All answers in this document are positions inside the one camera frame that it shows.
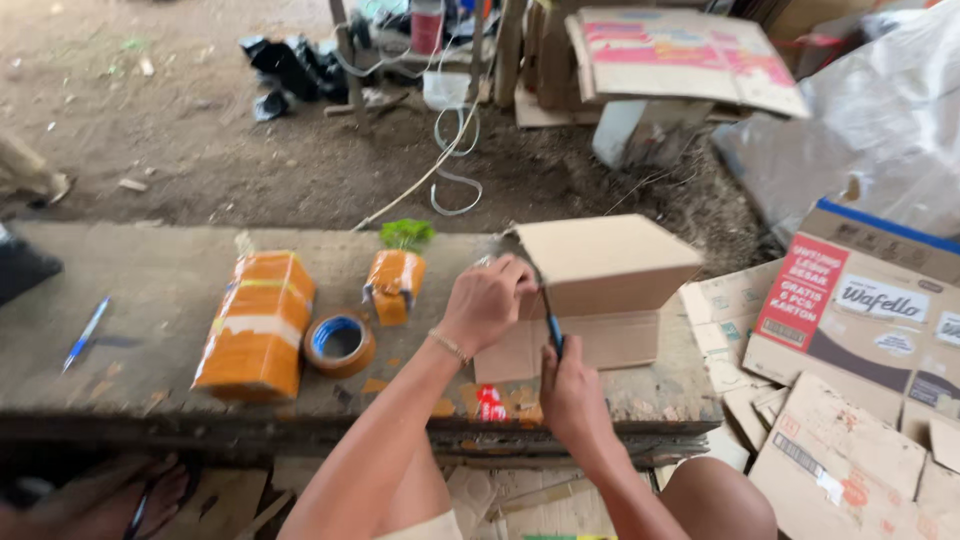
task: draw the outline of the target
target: small taped package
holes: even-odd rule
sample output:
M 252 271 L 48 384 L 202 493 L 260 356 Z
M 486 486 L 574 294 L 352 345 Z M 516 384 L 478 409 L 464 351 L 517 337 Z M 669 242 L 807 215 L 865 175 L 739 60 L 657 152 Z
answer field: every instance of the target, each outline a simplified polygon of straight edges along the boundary
M 400 249 L 376 252 L 363 296 L 364 302 L 373 302 L 382 326 L 409 320 L 425 271 L 426 262 L 415 253 Z
M 193 388 L 224 401 L 296 398 L 300 342 L 316 290 L 294 252 L 240 258 L 206 339 Z

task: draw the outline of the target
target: wafello logo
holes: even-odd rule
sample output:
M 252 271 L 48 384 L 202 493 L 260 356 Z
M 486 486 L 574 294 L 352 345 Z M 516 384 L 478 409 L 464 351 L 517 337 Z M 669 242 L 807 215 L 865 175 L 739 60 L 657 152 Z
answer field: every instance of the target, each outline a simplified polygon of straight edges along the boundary
M 930 297 L 901 289 L 884 282 L 875 282 L 847 274 L 836 288 L 837 305 L 874 317 L 900 317 L 922 323 Z

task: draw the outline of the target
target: black plastic bag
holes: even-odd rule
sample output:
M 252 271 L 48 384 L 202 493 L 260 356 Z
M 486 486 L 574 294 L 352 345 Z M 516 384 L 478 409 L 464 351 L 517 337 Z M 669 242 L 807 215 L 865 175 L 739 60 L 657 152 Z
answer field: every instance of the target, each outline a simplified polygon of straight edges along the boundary
M 63 262 L 42 254 L 0 225 L 0 306 L 63 271 Z

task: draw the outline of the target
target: wooden table surface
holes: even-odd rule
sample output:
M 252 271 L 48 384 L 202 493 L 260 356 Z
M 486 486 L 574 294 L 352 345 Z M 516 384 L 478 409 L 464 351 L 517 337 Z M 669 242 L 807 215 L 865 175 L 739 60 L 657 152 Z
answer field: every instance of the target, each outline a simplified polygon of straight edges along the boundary
M 487 234 L 437 234 L 422 254 L 427 272 L 412 320 L 381 328 L 372 307 L 361 304 L 380 248 L 376 233 L 38 222 L 14 229 L 61 258 L 65 271 L 0 307 L 5 434 L 291 452 L 335 444 L 440 320 L 456 276 L 496 250 Z M 336 307 L 372 315 L 377 352 L 367 369 L 329 380 L 307 366 L 299 397 L 285 405 L 224 404 L 190 391 L 235 244 L 244 238 L 256 249 L 297 251 L 318 286 L 316 316 Z M 67 352 L 107 294 L 112 301 L 98 340 L 62 374 Z M 604 372 L 601 379 L 618 432 L 669 446 L 671 437 L 717 426 L 723 412 L 676 297 L 661 313 L 660 351 L 651 366 Z M 487 435 L 435 444 L 467 452 L 504 452 L 501 443 L 520 444 L 518 452 L 555 445 L 540 425 L 539 383 L 496 385 L 511 421 L 486 425 L 476 418 L 473 369 L 460 372 L 435 407 L 431 435 Z

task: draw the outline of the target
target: dirt floor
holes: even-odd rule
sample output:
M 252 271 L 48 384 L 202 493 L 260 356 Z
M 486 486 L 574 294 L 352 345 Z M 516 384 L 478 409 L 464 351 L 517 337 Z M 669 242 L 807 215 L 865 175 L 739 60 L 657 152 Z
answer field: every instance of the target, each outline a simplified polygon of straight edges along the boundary
M 266 123 L 252 119 L 252 100 L 264 90 L 236 40 L 323 39 L 330 29 L 325 0 L 5 0 L 0 119 L 78 179 L 55 208 L 17 214 L 352 228 L 419 179 L 440 149 L 436 113 L 416 92 L 375 119 L 370 138 L 356 133 L 350 117 L 325 118 L 323 104 Z M 156 69 L 152 78 L 137 67 L 144 57 Z M 592 157 L 591 127 L 521 131 L 511 111 L 478 113 L 476 149 L 446 168 L 483 184 L 479 205 L 441 216 L 430 207 L 428 183 L 383 221 L 416 217 L 442 232 L 496 232 L 512 221 L 639 212 L 707 254 L 703 277 L 782 254 L 706 134 L 669 175 L 636 188 L 660 171 L 609 170 Z M 453 115 L 444 120 L 452 136 Z M 124 178 L 149 189 L 118 187 Z M 439 183 L 448 208 L 475 196 Z

